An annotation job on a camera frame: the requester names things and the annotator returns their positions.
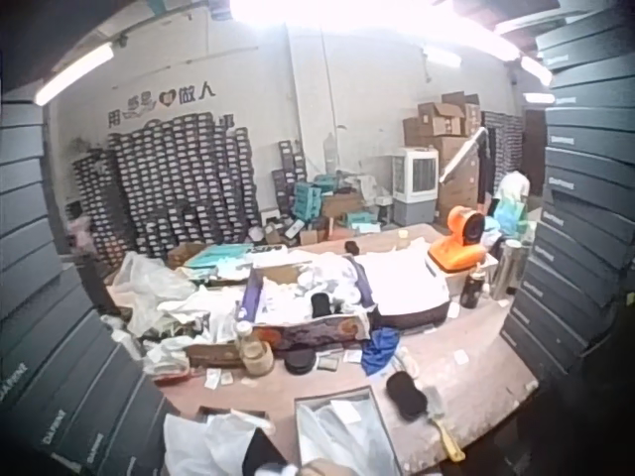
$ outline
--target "white plastic bag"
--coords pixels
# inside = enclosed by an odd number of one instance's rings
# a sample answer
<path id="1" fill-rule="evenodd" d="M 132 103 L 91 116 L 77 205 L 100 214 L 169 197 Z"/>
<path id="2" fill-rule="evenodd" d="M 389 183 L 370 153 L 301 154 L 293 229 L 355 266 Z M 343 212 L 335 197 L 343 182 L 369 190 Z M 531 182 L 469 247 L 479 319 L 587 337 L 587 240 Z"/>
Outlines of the white plastic bag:
<path id="1" fill-rule="evenodd" d="M 131 251 L 126 254 L 109 291 L 117 305 L 132 308 L 128 330 L 140 337 L 163 315 L 157 309 L 160 302 L 185 300 L 196 287 L 160 260 Z"/>

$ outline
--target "ceiling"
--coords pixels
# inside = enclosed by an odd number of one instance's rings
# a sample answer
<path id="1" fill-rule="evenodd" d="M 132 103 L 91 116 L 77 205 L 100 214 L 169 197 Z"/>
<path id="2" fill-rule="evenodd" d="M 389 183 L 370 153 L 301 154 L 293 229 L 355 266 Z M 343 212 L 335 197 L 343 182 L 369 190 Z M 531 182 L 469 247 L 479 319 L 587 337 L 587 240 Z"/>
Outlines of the ceiling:
<path id="1" fill-rule="evenodd" d="M 443 3 L 445 0 L 422 0 Z M 583 14 L 597 0 L 453 0 L 457 14 L 494 30 L 514 21 L 503 36 L 525 53 L 535 37 Z M 168 11 L 183 11 L 197 0 L 163 0 Z M 0 49 L 3 89 L 50 77 L 107 39 L 144 21 L 152 21 L 161 0 L 1 0 Z M 208 0 L 212 18 L 226 18 L 229 0 Z"/>

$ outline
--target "wall sign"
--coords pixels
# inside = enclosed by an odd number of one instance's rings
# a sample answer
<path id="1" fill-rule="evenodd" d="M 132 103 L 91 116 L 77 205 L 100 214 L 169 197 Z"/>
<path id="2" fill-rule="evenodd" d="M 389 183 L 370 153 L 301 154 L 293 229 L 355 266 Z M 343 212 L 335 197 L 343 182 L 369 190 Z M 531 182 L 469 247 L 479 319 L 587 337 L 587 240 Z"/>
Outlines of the wall sign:
<path id="1" fill-rule="evenodd" d="M 108 129 L 121 125 L 122 119 L 137 119 L 154 111 L 157 104 L 162 107 L 171 107 L 177 103 L 177 100 L 179 104 L 189 104 L 216 95 L 207 81 L 203 83 L 199 91 L 200 93 L 196 93 L 196 87 L 193 85 L 182 86 L 178 90 L 169 89 L 159 93 L 158 101 L 153 99 L 151 91 L 143 91 L 128 99 L 127 110 L 115 109 L 108 113 Z"/>

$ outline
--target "open box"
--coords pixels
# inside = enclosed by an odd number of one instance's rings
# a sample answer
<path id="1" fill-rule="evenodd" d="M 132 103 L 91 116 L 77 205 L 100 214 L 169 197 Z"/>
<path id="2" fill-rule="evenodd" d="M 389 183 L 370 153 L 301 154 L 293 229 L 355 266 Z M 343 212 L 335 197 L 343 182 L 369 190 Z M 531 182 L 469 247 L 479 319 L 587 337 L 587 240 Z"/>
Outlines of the open box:
<path id="1" fill-rule="evenodd" d="M 361 305 L 369 308 L 374 305 L 370 286 L 360 266 L 349 256 L 343 256 L 357 271 L 357 288 L 361 294 Z M 269 325 L 256 323 L 256 314 L 263 288 L 263 278 L 278 284 L 295 283 L 303 263 L 294 265 L 253 268 L 247 281 L 242 301 L 244 319 L 254 323 L 254 333 L 269 342 L 275 351 L 288 350 L 296 345 L 320 347 L 369 338 L 370 323 L 365 315 L 332 314 L 307 322 L 288 325 Z"/>
<path id="2" fill-rule="evenodd" d="M 323 458 L 352 468 L 348 453 L 372 468 L 358 474 L 403 474 L 371 387 L 295 399 L 294 407 L 302 465 Z M 368 458 L 362 457 L 364 448 Z"/>

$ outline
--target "portable air cooler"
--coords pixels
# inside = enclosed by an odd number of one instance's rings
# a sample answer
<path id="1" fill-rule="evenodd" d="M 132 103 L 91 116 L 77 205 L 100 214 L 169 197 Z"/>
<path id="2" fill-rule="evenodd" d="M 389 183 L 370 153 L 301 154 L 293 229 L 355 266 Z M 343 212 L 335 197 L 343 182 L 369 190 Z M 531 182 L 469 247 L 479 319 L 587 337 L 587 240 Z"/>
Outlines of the portable air cooler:
<path id="1" fill-rule="evenodd" d="M 401 149 L 393 156 L 394 221 L 408 226 L 435 220 L 439 186 L 439 152 Z"/>

